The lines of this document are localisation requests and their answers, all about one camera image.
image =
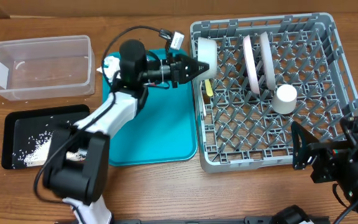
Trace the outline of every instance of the gray dish rack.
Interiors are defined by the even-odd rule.
[[[272,110],[259,35],[268,33],[276,84],[298,91],[292,114]],[[194,22],[191,54],[198,37],[218,43],[218,76],[213,97],[194,83],[201,166],[206,172],[249,170],[292,163],[290,125],[297,121],[321,141],[342,139],[343,116],[358,108],[358,96],[334,19],[327,13]],[[248,84],[242,39],[250,35],[260,95]],[[203,116],[204,98],[206,117]]]

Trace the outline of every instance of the teal tray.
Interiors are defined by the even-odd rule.
[[[151,50],[165,59],[165,50]],[[175,54],[186,54],[182,49]],[[112,56],[119,58],[119,53]],[[109,87],[103,81],[103,102]],[[185,161],[197,151],[195,109],[191,83],[163,90],[149,88],[142,111],[126,123],[110,141],[109,163],[129,166]]]

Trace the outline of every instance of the cardboard box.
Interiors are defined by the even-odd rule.
[[[349,0],[0,0],[0,17],[152,16],[358,12]]]

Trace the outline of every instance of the clear plastic container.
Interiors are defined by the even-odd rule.
[[[94,93],[94,53],[86,35],[0,42],[0,95],[31,100]]]

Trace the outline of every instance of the wooden table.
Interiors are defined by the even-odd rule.
[[[144,24],[179,30],[186,34],[194,21],[254,15],[186,17],[90,17],[66,19],[1,19],[0,41],[61,35],[88,35],[96,62],[108,42],[127,27]],[[333,14],[358,90],[358,14]],[[148,30],[137,30],[112,47],[117,51],[128,38],[141,40],[148,49],[158,49],[164,40]],[[96,74],[96,92],[88,97],[7,101],[0,97],[0,164],[4,118],[12,111],[52,106],[87,104],[92,110],[101,104],[101,76]],[[38,169],[4,170],[0,165],[0,223],[51,223],[73,218],[67,206],[39,202],[32,184]],[[331,184],[314,184],[311,169],[295,172],[290,166],[267,167],[247,172],[207,174],[198,154],[187,162],[109,169],[104,191],[108,208],[116,218],[143,220],[191,218],[243,218],[273,215],[297,204],[312,215],[329,215],[333,221],[344,209],[334,198]],[[43,194],[53,197],[46,190]],[[358,223],[355,213],[345,222]]]

